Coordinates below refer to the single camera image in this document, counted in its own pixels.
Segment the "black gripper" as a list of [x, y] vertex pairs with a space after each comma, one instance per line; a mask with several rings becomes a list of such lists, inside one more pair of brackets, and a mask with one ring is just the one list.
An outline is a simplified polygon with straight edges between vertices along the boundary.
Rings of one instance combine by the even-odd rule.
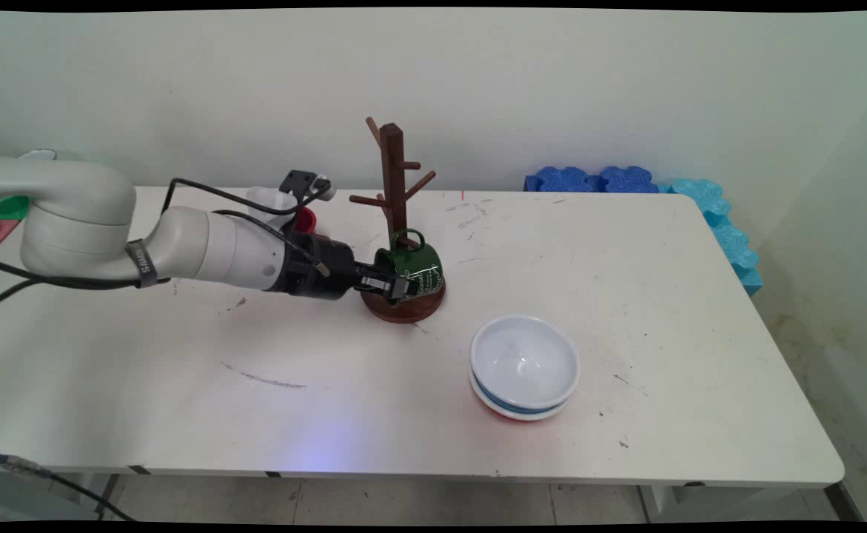
[[292, 234], [295, 247], [278, 276], [278, 292], [326, 301], [336, 301], [359, 282], [359, 291], [399, 304], [412, 296], [413, 282], [395, 269], [355, 262], [351, 247], [318, 234]]

